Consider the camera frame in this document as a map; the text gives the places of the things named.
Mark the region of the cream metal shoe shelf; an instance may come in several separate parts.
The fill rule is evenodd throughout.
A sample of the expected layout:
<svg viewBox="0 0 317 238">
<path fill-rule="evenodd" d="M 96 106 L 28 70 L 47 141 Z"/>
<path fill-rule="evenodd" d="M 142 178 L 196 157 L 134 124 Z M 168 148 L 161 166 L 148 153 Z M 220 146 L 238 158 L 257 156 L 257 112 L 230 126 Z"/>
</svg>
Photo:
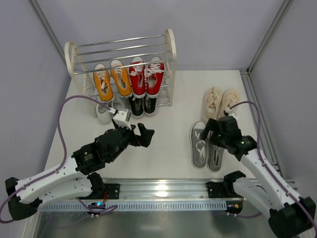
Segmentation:
<svg viewBox="0 0 317 238">
<path fill-rule="evenodd" d="M 95 93 L 93 73 L 98 70 L 95 65 L 102 63 L 107 71 L 115 69 L 111 61 L 119 60 L 117 68 L 129 69 L 135 57 L 141 57 L 140 66 L 150 65 L 152 57 L 159 57 L 157 63 L 164 65 L 164 76 L 157 106 L 172 106 L 177 68 L 176 42 L 173 31 L 166 29 L 164 34 L 134 37 L 122 40 L 105 41 L 90 44 L 77 44 L 74 41 L 64 45 L 66 67 L 71 76 L 71 86 L 76 87 L 75 93 L 98 97 Z"/>
</svg>

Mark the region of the black canvas sneaker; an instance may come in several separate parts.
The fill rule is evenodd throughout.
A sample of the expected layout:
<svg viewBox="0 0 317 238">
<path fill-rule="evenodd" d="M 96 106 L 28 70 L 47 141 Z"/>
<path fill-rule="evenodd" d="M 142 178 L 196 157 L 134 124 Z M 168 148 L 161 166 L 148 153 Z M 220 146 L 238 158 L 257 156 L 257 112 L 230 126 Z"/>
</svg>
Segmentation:
<svg viewBox="0 0 317 238">
<path fill-rule="evenodd" d="M 146 115 L 151 116 L 156 111 L 156 98 L 150 98 L 148 96 L 144 99 L 144 112 Z"/>
<path fill-rule="evenodd" d="M 144 114 L 142 100 L 140 98 L 130 97 L 129 104 L 134 117 L 139 118 Z"/>
</svg>

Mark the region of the orange canvas sneaker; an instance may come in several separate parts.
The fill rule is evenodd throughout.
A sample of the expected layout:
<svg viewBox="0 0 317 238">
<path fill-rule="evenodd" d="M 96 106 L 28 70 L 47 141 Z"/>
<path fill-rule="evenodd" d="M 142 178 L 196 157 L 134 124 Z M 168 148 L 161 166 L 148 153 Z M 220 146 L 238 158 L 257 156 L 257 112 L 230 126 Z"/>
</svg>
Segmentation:
<svg viewBox="0 0 317 238">
<path fill-rule="evenodd" d="M 114 79 L 118 92 L 122 98 L 129 98 L 132 95 L 132 88 L 129 80 L 129 75 L 127 68 L 124 67 L 124 64 L 114 59 L 110 62 L 110 72 L 112 78 Z"/>
<path fill-rule="evenodd" d="M 109 103 L 113 100 L 113 91 L 110 84 L 110 75 L 105 65 L 95 65 L 93 79 L 101 101 Z"/>
</svg>

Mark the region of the aluminium corner post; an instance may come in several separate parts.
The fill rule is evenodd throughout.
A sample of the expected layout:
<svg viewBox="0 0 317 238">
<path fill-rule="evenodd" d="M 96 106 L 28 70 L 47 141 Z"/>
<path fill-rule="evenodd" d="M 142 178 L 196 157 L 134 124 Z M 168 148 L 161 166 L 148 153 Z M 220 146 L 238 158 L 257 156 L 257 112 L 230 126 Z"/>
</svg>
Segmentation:
<svg viewBox="0 0 317 238">
<path fill-rule="evenodd" d="M 61 46 L 59 40 L 57 39 L 49 21 L 47 20 L 42 8 L 40 7 L 39 3 L 37 0 L 28 0 L 30 6 L 32 7 L 34 13 L 36 14 L 38 20 L 40 21 L 41 25 L 43 26 L 43 28 L 45 29 L 48 37 L 50 38 L 53 46 L 55 47 L 56 51 L 58 52 L 58 54 L 60 55 L 60 57 L 62 58 L 62 60 L 64 60 L 64 49 Z"/>
<path fill-rule="evenodd" d="M 260 60 L 261 56 L 263 55 L 265 49 L 271 42 L 272 38 L 274 37 L 275 33 L 277 32 L 279 25 L 281 24 L 282 20 L 286 16 L 287 12 L 289 11 L 293 0 L 283 0 L 281 6 L 277 10 L 268 30 L 266 31 L 259 47 L 257 48 L 249 67 L 247 68 L 247 73 L 251 74 L 252 71 L 255 69 L 258 61 Z"/>
</svg>

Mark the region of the grey canvas sneaker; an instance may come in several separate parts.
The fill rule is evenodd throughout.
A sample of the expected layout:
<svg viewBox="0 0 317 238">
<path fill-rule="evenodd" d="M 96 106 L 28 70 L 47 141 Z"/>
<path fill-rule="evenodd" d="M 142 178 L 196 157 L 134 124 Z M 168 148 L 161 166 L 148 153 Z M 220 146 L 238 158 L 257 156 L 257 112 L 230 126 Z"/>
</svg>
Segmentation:
<svg viewBox="0 0 317 238">
<path fill-rule="evenodd" d="M 209 159 L 207 162 L 208 169 L 212 172 L 218 172 L 222 166 L 224 148 L 211 145 Z"/>
<path fill-rule="evenodd" d="M 201 139 L 201 133 L 205 128 L 205 124 L 202 121 L 196 122 L 190 134 L 190 142 L 192 148 L 192 165 L 196 169 L 201 169 L 206 165 L 208 158 L 206 141 Z"/>
</svg>

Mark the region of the beige lace sneaker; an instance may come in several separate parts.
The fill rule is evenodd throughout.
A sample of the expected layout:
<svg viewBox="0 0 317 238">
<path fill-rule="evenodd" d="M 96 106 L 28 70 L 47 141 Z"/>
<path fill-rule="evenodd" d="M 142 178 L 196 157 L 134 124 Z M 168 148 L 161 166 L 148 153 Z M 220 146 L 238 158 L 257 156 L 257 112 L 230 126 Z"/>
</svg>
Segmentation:
<svg viewBox="0 0 317 238">
<path fill-rule="evenodd" d="M 202 120 L 207 123 L 209 119 L 216 119 L 220 109 L 222 100 L 222 90 L 218 87 L 213 87 L 208 90 L 205 96 L 203 105 Z"/>
<path fill-rule="evenodd" d="M 230 108 L 239 102 L 240 102 L 240 94 L 236 89 L 226 90 L 226 92 L 222 95 L 220 110 L 219 110 L 217 118 L 219 119 L 223 117 L 225 110 L 227 108 Z"/>
</svg>

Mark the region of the aluminium right side rail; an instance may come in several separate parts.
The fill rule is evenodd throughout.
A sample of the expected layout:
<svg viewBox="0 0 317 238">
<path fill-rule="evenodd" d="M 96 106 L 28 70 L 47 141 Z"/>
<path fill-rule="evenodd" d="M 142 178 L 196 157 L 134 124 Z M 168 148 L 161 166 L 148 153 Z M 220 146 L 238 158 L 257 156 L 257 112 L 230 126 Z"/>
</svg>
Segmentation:
<svg viewBox="0 0 317 238">
<path fill-rule="evenodd" d="M 247 100 L 255 104 L 255 106 L 249 106 L 249 108 L 252 114 L 256 132 L 258 132 L 258 125 L 260 125 L 260 147 L 266 155 L 267 159 L 272 163 L 277 172 L 283 177 L 282 169 L 278 161 L 279 157 L 273 145 L 273 140 L 269 134 L 269 130 L 265 122 L 263 112 L 261 110 L 260 102 L 256 94 L 251 75 L 246 69 L 242 69 L 240 70 L 240 76 Z"/>
</svg>

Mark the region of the red canvas sneaker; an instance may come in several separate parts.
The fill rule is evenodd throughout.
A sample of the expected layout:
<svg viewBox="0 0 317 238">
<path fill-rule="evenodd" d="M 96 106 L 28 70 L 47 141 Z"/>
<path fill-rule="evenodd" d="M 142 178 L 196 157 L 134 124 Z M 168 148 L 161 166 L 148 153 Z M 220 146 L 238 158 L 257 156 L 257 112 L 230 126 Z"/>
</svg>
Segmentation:
<svg viewBox="0 0 317 238">
<path fill-rule="evenodd" d="M 162 59 L 158 56 L 152 57 L 145 69 L 145 78 L 147 80 L 146 93 L 148 97 L 156 98 L 159 95 L 164 72 L 165 66 Z"/>
<path fill-rule="evenodd" d="M 130 63 L 131 66 L 128 69 L 133 95 L 139 99 L 143 98 L 146 94 L 144 75 L 145 65 L 141 65 L 141 63 L 144 63 L 144 60 L 141 57 L 134 57 Z"/>
</svg>

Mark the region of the aluminium right corner post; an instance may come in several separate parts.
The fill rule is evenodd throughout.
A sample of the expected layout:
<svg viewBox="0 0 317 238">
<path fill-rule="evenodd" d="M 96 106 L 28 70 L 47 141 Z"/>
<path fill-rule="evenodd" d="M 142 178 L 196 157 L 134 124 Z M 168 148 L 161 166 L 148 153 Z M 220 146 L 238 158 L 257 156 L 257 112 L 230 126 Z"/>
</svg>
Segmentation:
<svg viewBox="0 0 317 238">
<path fill-rule="evenodd" d="M 255 69 L 258 61 L 260 60 L 261 56 L 263 55 L 265 49 L 271 42 L 272 38 L 274 37 L 275 33 L 277 32 L 279 25 L 281 24 L 282 20 L 286 16 L 287 12 L 289 11 L 293 0 L 283 0 L 281 6 L 277 10 L 268 30 L 266 31 L 259 47 L 257 48 L 249 67 L 247 68 L 247 73 L 251 74 L 252 71 Z"/>
</svg>

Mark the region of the controller board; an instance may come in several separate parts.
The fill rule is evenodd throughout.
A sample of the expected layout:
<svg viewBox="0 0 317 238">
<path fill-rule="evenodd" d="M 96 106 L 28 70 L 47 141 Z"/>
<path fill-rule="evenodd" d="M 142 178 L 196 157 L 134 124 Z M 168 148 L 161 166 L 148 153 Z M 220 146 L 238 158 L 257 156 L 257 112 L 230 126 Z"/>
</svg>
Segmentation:
<svg viewBox="0 0 317 238">
<path fill-rule="evenodd" d="M 243 209 L 243 202 L 242 201 L 227 201 L 226 202 L 226 213 L 229 214 L 239 214 Z"/>
<path fill-rule="evenodd" d="M 93 217 L 98 217 L 102 211 L 106 208 L 106 205 L 104 202 L 93 202 L 90 205 L 88 205 L 88 214 Z"/>
</svg>

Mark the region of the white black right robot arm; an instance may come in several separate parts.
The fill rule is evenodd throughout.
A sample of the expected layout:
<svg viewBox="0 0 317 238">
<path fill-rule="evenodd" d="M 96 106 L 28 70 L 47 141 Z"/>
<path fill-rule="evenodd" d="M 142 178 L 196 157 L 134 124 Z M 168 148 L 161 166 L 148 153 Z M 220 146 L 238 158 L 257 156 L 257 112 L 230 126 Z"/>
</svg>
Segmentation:
<svg viewBox="0 0 317 238">
<path fill-rule="evenodd" d="M 206 138 L 227 150 L 255 176 L 259 186 L 241 171 L 234 171 L 224 176 L 222 186 L 228 195 L 243 197 L 256 207 L 278 238 L 292 238 L 317 227 L 315 202 L 303 198 L 274 170 L 257 142 L 242 135 L 235 117 L 209 119 L 201 133 L 201 139 Z"/>
</svg>

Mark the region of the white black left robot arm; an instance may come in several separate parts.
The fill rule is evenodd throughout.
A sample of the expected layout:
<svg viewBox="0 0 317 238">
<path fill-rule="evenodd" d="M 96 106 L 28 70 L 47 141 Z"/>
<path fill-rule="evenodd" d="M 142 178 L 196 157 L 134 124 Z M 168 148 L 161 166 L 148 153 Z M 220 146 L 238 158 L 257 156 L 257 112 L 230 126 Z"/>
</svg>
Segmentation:
<svg viewBox="0 0 317 238">
<path fill-rule="evenodd" d="M 12 219 L 29 218 L 39 208 L 60 200 L 102 198 L 106 187 L 97 172 L 114 162 L 128 146 L 147 148 L 154 133 L 142 123 L 131 129 L 116 125 L 75 151 L 62 165 L 27 179 L 8 178 L 5 188 Z"/>
</svg>

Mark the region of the aluminium rail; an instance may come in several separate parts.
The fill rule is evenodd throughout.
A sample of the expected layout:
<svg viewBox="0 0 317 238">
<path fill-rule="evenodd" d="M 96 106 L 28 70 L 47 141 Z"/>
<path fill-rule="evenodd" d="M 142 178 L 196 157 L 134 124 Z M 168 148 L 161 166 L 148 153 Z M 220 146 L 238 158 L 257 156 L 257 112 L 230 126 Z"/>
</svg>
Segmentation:
<svg viewBox="0 0 317 238">
<path fill-rule="evenodd" d="M 231 179 L 121 179 L 104 178 L 104 183 L 120 184 L 119 199 L 121 200 L 199 200 L 210 199 L 206 183 L 209 181 L 232 182 Z M 240 185 L 233 186 L 238 188 L 238 195 L 246 196 L 247 199 L 259 196 L 261 200 L 275 204 L 279 199 L 286 200 L 288 194 L 278 185 L 267 185 L 255 179 L 239 178 Z M 222 200 L 238 200 L 239 198 L 211 198 Z"/>
<path fill-rule="evenodd" d="M 277 172 L 283 177 L 282 169 L 278 161 L 279 157 L 273 145 L 273 140 L 269 134 L 269 130 L 265 122 L 263 112 L 261 110 L 260 102 L 256 94 L 251 75 L 246 69 L 242 69 L 240 70 L 240 76 L 247 100 L 255 104 L 255 106 L 249 106 L 249 108 L 252 114 L 256 132 L 258 132 L 258 125 L 260 125 L 260 147 L 266 155 L 267 159 L 272 163 Z"/>
</svg>

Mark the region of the white sneaker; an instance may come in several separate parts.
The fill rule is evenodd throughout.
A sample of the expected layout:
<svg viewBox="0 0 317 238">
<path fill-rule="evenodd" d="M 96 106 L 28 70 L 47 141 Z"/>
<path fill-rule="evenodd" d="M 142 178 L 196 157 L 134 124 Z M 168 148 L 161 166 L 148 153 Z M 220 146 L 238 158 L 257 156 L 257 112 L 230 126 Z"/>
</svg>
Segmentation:
<svg viewBox="0 0 317 238">
<path fill-rule="evenodd" d="M 94 112 L 101 124 L 108 124 L 111 122 L 111 114 L 110 112 L 103 106 L 98 103 L 94 104 Z"/>
<path fill-rule="evenodd" d="M 111 107 L 116 110 L 123 110 L 127 108 L 127 100 L 124 98 L 114 97 L 114 100 L 111 103 Z"/>
</svg>

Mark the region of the aluminium front rail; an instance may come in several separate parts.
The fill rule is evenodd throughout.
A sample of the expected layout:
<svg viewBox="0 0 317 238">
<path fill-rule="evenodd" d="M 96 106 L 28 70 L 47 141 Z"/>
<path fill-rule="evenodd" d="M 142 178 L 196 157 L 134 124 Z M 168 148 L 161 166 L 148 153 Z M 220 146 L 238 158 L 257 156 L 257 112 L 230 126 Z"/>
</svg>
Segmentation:
<svg viewBox="0 0 317 238">
<path fill-rule="evenodd" d="M 209 181 L 232 182 L 231 179 L 121 179 L 104 178 L 104 183 L 120 184 L 119 199 L 121 200 L 199 200 L 210 199 L 206 183 Z M 255 179 L 239 178 L 240 185 L 233 186 L 238 188 L 238 195 L 246 196 L 247 199 L 259 196 L 261 200 L 275 204 L 279 199 L 286 200 L 288 194 L 278 185 L 267 185 Z M 222 200 L 238 200 L 239 198 L 211 198 Z"/>
</svg>

